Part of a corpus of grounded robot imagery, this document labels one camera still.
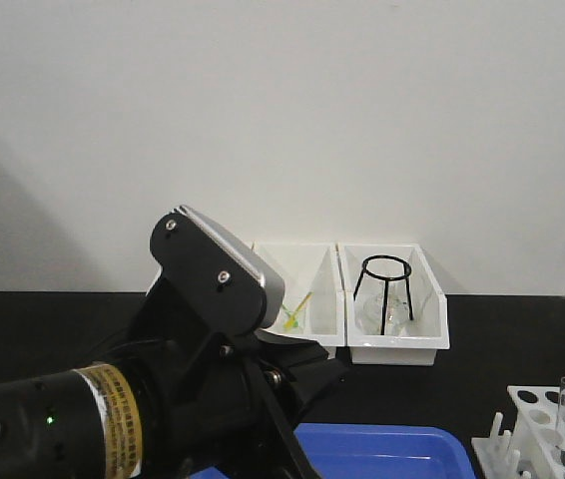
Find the black cylinder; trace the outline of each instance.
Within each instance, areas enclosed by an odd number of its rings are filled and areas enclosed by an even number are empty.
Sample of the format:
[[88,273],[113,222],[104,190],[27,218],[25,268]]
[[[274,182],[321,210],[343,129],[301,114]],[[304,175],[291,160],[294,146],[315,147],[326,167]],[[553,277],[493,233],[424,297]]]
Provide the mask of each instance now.
[[105,476],[102,415],[76,371],[0,384],[0,477]]

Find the yellow label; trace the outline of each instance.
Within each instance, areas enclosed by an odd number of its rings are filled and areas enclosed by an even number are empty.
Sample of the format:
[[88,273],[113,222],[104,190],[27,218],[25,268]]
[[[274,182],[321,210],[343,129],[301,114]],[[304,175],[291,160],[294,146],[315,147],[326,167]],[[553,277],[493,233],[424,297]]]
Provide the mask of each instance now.
[[143,430],[134,393],[111,364],[77,369],[90,385],[105,438],[105,478],[129,479],[141,473]]

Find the wire stand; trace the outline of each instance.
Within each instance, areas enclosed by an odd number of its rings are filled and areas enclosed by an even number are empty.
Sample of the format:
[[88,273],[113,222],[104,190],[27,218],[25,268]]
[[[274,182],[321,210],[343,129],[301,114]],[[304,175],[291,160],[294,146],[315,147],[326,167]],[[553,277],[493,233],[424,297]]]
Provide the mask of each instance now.
[[[371,272],[368,268],[369,263],[375,259],[389,259],[391,261],[396,261],[402,264],[402,269],[404,273],[400,276],[386,276],[382,274],[377,274],[375,272]],[[360,284],[362,283],[362,278],[364,275],[367,274],[375,279],[379,279],[384,282],[384,296],[382,299],[382,318],[380,320],[380,335],[384,335],[385,330],[385,323],[386,323],[386,309],[389,303],[389,283],[392,281],[404,281],[404,285],[406,286],[406,298],[409,305],[409,319],[413,320],[413,306],[411,305],[411,289],[409,287],[409,277],[411,276],[411,265],[406,262],[404,259],[401,259],[397,256],[390,256],[388,254],[375,254],[373,256],[367,257],[362,262],[362,271],[360,272],[360,276],[358,277],[358,281],[355,284],[355,290],[353,291],[353,299],[358,295],[358,290],[360,289]]]

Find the screw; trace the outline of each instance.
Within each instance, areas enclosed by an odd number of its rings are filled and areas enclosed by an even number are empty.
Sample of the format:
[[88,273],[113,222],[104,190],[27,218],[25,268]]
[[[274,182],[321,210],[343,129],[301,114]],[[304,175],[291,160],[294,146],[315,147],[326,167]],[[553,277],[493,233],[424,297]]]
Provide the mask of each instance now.
[[265,379],[273,389],[278,389],[283,385],[283,375],[275,369],[265,371]]
[[221,346],[221,351],[220,351],[220,355],[221,357],[228,357],[231,356],[234,353],[234,349],[227,345],[227,344],[223,344]]
[[228,283],[231,278],[232,278],[232,275],[229,274],[228,271],[221,271],[221,272],[219,272],[219,283],[220,283],[220,284],[226,284],[226,283]]

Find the white wall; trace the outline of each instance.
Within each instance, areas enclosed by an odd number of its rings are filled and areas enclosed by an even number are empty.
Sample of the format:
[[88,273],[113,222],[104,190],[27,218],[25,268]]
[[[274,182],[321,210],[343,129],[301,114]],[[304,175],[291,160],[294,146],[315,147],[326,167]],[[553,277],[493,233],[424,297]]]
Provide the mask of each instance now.
[[179,203],[565,294],[565,2],[0,0],[0,289],[143,289]]

